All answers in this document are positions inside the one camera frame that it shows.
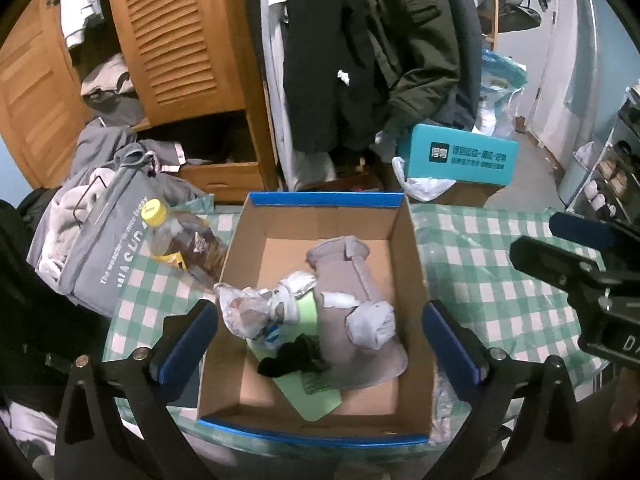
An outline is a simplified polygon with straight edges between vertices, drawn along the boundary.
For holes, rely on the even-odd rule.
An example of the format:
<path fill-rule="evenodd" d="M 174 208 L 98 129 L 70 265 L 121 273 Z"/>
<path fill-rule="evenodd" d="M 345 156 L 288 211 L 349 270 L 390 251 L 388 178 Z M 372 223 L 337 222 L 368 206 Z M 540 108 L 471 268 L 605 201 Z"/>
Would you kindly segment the grey sock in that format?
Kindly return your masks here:
<path fill-rule="evenodd" d="M 378 351 L 396 335 L 395 312 L 388 302 L 360 301 L 344 292 L 322 292 L 321 297 L 325 308 L 349 310 L 345 326 L 355 346 Z"/>

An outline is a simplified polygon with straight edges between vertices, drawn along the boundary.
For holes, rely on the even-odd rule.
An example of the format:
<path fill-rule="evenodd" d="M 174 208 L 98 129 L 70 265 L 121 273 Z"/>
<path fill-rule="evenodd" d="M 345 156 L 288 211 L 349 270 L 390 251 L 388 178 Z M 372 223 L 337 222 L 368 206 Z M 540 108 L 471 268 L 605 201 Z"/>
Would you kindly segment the white plastic bags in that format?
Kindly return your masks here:
<path fill-rule="evenodd" d="M 316 283 L 314 274 L 294 271 L 273 288 L 238 289 L 218 283 L 214 295 L 224 325 L 232 335 L 258 348 L 274 351 L 303 321 L 300 303 L 305 297 L 314 300 L 312 290 Z"/>

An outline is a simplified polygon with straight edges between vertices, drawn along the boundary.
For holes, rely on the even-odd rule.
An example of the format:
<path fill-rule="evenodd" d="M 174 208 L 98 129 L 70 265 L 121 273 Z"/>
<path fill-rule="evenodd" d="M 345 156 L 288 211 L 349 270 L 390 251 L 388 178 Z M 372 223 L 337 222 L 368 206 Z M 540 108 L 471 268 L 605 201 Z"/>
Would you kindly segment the light green sheet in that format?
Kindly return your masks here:
<path fill-rule="evenodd" d="M 271 378 L 288 403 L 306 422 L 318 422 L 341 403 L 341 393 L 323 378 L 329 368 L 322 358 L 314 291 L 296 299 L 299 322 L 271 325 L 265 336 L 250 341 L 258 374 Z"/>

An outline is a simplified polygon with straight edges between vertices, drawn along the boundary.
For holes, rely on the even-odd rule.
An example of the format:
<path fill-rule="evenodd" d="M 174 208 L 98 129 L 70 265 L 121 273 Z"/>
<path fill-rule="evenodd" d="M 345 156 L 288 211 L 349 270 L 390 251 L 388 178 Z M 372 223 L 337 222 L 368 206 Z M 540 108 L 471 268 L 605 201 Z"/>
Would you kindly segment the black sock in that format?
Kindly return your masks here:
<path fill-rule="evenodd" d="M 322 356 L 318 336 L 301 334 L 292 342 L 286 342 L 275 356 L 266 356 L 257 367 L 259 375 L 279 378 L 288 374 L 321 374 L 329 368 Z"/>

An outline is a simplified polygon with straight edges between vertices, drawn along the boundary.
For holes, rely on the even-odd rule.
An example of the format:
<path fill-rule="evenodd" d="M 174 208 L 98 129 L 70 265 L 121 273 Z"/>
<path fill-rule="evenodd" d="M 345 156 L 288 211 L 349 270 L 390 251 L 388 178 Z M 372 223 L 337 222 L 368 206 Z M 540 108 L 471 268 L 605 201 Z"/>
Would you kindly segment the grey fleece cover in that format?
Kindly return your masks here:
<path fill-rule="evenodd" d="M 363 389 L 400 376 L 407 352 L 397 336 L 394 307 L 375 284 L 359 238 L 322 240 L 306 255 L 316 274 L 323 380 L 337 390 Z"/>

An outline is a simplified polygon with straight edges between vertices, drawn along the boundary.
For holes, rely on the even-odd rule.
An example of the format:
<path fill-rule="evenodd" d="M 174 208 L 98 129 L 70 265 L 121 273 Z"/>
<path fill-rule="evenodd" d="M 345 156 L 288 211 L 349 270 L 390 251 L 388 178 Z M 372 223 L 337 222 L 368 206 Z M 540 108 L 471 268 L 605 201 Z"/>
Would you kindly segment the shoe rack with shoes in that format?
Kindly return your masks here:
<path fill-rule="evenodd" d="M 639 83 L 628 87 L 605 141 L 574 153 L 577 183 L 565 208 L 590 219 L 639 224 Z"/>

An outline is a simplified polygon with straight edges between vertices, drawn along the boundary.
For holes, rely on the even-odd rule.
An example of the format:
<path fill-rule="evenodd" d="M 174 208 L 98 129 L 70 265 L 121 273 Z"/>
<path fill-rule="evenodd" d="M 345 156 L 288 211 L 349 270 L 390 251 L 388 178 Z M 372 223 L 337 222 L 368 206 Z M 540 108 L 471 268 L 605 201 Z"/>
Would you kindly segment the green checked tablecloth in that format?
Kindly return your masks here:
<path fill-rule="evenodd" d="M 594 257 L 592 249 L 554 237 L 548 214 L 413 205 L 382 193 L 256 193 L 235 216 L 207 197 L 186 209 L 228 243 L 224 280 L 239 289 L 269 288 L 306 269 L 308 250 L 322 240 L 363 240 L 409 359 L 404 374 L 382 384 L 307 394 L 299 377 L 259 375 L 259 351 L 219 325 L 192 405 L 170 409 L 178 427 L 200 440 L 310 460 L 388 462 L 446 448 L 470 407 L 454 394 L 423 335 L 422 310 L 431 300 L 513 359 L 559 356 L 574 385 L 605 368 L 605 360 L 579 349 L 578 318 L 564 292 L 510 263 L 510 245 L 523 235 Z"/>

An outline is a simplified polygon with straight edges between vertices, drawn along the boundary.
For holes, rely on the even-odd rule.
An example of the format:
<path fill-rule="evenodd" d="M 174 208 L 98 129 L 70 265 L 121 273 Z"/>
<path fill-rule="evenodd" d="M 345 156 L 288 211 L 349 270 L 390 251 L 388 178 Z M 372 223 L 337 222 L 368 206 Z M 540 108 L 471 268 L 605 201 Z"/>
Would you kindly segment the white plastic bag under box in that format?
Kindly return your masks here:
<path fill-rule="evenodd" d="M 392 159 L 392 168 L 401 189 L 419 203 L 436 200 L 457 183 L 450 179 L 408 177 L 405 173 L 405 161 L 399 156 Z"/>

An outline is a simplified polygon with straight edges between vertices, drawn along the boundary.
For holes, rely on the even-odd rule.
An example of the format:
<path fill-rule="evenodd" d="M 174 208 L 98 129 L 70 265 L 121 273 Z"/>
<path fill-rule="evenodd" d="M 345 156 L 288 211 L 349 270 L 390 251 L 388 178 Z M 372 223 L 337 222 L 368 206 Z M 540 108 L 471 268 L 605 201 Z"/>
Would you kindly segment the blue clear plastic bag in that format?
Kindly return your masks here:
<path fill-rule="evenodd" d="M 527 84 L 528 73 L 524 64 L 484 49 L 480 102 L 473 132 L 501 139 L 513 136 L 520 95 Z"/>

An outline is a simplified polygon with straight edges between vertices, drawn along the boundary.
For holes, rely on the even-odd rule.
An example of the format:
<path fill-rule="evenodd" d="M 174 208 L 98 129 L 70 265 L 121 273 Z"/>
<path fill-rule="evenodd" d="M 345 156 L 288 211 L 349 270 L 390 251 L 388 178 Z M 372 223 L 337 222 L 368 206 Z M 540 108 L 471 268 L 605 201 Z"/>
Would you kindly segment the teal printed cardboard box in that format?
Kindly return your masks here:
<path fill-rule="evenodd" d="M 498 186 L 513 178 L 518 144 L 465 130 L 416 125 L 398 141 L 406 176 Z"/>

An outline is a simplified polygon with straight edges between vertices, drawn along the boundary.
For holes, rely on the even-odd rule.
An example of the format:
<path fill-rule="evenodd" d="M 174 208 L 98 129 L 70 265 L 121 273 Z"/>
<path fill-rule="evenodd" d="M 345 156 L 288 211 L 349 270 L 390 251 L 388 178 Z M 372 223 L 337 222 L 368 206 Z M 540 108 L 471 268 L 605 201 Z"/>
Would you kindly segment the yellow capped drink bottle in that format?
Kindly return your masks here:
<path fill-rule="evenodd" d="M 151 230 L 153 259 L 188 272 L 205 287 L 219 282 L 227 246 L 203 219 L 172 210 L 158 198 L 148 200 L 140 214 Z"/>

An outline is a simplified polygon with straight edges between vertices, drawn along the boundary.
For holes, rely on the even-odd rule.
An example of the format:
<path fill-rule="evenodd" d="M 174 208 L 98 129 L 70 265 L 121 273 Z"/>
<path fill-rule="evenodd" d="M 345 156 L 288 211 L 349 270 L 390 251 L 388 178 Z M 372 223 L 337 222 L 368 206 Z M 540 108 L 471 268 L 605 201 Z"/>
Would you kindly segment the grey tote bag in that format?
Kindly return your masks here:
<path fill-rule="evenodd" d="M 110 318 L 140 248 L 142 206 L 158 193 L 153 156 L 140 144 L 75 172 L 42 215 L 27 262 L 54 292 Z"/>

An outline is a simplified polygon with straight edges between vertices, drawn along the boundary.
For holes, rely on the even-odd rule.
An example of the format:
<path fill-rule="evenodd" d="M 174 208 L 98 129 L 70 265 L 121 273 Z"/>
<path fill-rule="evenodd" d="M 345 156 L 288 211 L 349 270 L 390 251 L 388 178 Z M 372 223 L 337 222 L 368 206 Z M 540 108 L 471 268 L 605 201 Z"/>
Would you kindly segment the blue rimmed cardboard box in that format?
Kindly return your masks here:
<path fill-rule="evenodd" d="M 399 193 L 253 193 L 232 237 L 220 287 L 266 292 L 299 272 L 317 285 L 299 300 L 299 320 L 278 331 L 292 344 L 318 337 L 322 374 L 268 378 L 266 350 L 217 330 L 198 396 L 209 437 L 256 454 L 301 448 L 391 450 L 422 446 L 433 433 L 435 359 L 422 330 L 427 300 L 409 204 Z M 393 337 L 378 350 L 348 338 L 347 311 L 326 292 L 391 307 Z"/>

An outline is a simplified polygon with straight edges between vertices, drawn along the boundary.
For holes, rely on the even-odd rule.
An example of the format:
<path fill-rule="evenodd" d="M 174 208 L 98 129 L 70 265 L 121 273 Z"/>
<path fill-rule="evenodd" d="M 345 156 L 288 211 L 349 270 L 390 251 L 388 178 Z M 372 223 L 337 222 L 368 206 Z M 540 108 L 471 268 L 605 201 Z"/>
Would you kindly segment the dark hanging jacket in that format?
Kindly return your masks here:
<path fill-rule="evenodd" d="M 471 130 L 480 50 L 473 0 L 285 0 L 294 148 L 360 152 L 428 122 Z"/>

